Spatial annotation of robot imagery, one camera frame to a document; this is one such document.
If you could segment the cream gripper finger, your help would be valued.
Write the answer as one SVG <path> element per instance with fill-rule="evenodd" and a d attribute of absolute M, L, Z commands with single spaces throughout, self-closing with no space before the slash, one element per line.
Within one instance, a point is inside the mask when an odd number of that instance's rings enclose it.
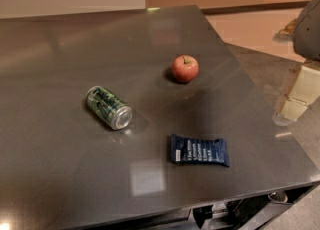
<path fill-rule="evenodd" d="M 278 98 L 272 117 L 278 126 L 298 121 L 320 97 L 320 62 L 307 61 L 287 77 L 283 94 Z"/>

